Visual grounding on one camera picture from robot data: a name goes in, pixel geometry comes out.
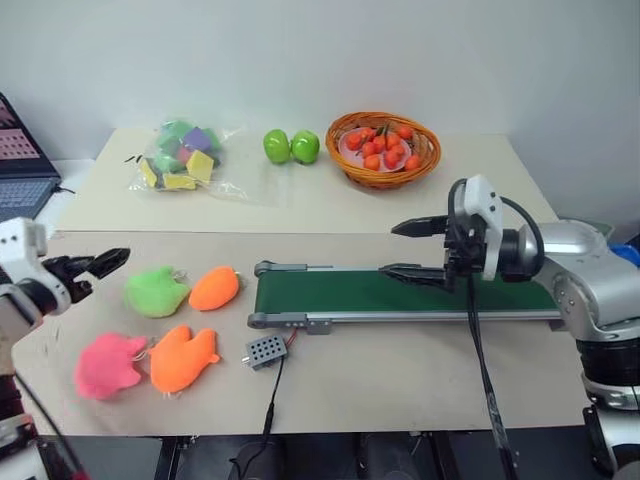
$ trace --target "yellow block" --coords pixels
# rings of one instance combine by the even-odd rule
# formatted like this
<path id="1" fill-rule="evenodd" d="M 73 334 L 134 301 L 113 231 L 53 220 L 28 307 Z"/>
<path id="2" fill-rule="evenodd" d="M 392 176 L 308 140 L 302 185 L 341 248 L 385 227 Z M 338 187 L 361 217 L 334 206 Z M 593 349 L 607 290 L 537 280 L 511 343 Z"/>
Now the yellow block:
<path id="1" fill-rule="evenodd" d="M 140 162 L 140 171 L 142 172 L 147 185 L 151 188 L 155 187 L 156 183 L 158 183 L 158 176 L 153 173 L 153 170 L 151 170 L 146 158 L 143 158 L 142 162 Z"/>
<path id="2" fill-rule="evenodd" d="M 213 171 L 213 158 L 200 150 L 196 150 L 187 162 L 187 170 L 189 175 L 196 180 L 209 184 L 211 172 Z"/>
<path id="3" fill-rule="evenodd" d="M 196 181 L 188 175 L 165 173 L 162 175 L 164 188 L 167 190 L 195 190 Z"/>

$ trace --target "laptop screen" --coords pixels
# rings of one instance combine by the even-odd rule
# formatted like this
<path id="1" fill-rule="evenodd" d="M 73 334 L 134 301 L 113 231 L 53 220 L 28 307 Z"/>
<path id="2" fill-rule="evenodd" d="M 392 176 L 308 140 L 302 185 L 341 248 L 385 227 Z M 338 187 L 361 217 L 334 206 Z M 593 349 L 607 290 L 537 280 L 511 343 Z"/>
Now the laptop screen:
<path id="1" fill-rule="evenodd" d="M 53 165 L 0 94 L 0 178 L 59 177 Z"/>

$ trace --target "beige tabletop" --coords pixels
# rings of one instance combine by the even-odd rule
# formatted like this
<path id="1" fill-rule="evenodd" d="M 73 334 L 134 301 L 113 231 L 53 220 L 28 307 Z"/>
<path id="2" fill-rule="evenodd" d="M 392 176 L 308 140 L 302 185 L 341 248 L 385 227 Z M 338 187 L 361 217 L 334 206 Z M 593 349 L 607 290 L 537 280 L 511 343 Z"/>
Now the beige tabletop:
<path id="1" fill-rule="evenodd" d="M 61 317 L 48 317 L 14 349 L 18 371 L 68 434 L 258 433 L 276 369 L 254 372 L 240 363 L 246 342 L 272 333 L 246 325 L 255 301 L 255 263 L 440 265 L 443 255 L 437 238 L 179 232 L 58 233 L 50 254 L 97 254 L 112 247 L 132 249 L 128 264 L 96 281 L 93 295 Z M 128 275 L 163 264 L 185 270 L 190 285 L 208 269 L 230 264 L 245 277 L 246 286 L 216 312 L 200 313 L 183 305 L 170 318 L 142 318 L 125 306 L 123 284 Z M 215 329 L 223 361 L 207 367 L 179 398 L 163 398 L 147 376 L 108 401 L 76 395 L 74 366 L 97 335 L 115 331 L 160 338 L 182 323 L 194 332 Z M 539 322 L 485 322 L 482 334 L 508 427 L 582 422 L 586 399 L 581 368 L 566 332 L 551 332 Z M 140 368 L 149 366 L 143 361 Z M 36 417 L 48 433 L 46 423 Z M 489 427 L 478 363 L 464 323 L 336 326 L 328 336 L 301 332 L 285 364 L 274 421 L 275 432 Z"/>
<path id="2" fill-rule="evenodd" d="M 264 157 L 262 132 L 236 132 L 224 143 L 225 165 L 232 167 L 235 185 L 245 186 L 258 203 L 221 201 L 204 191 L 130 190 L 136 165 L 124 161 L 142 153 L 153 135 L 152 130 L 116 130 L 58 229 L 382 233 L 405 218 L 445 213 L 452 183 L 478 173 L 536 220 L 556 218 L 504 135 L 443 135 L 442 160 L 429 176 L 399 190 L 372 192 L 354 186 L 326 153 L 313 166 L 276 167 Z M 262 184 L 268 194 L 254 195 Z M 507 211 L 507 225 L 514 219 Z"/>

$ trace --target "pink plush toy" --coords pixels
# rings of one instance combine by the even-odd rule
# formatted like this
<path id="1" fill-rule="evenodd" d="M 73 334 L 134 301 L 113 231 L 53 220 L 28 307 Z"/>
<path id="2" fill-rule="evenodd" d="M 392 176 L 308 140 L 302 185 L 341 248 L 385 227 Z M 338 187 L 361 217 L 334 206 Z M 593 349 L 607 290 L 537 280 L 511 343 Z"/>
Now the pink plush toy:
<path id="1" fill-rule="evenodd" d="M 74 380 L 78 394 L 103 400 L 136 385 L 141 377 L 133 368 L 133 361 L 146 344 L 145 337 L 100 335 L 83 350 L 76 365 Z"/>

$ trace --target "laptop keyboard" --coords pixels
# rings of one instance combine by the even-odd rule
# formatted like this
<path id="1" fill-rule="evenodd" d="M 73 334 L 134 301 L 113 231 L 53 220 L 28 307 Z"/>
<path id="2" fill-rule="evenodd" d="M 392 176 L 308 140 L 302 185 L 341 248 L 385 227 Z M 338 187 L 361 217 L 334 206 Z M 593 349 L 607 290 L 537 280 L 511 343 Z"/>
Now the laptop keyboard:
<path id="1" fill-rule="evenodd" d="M 0 182 L 0 221 L 14 217 L 34 218 L 51 186 L 50 179 Z"/>

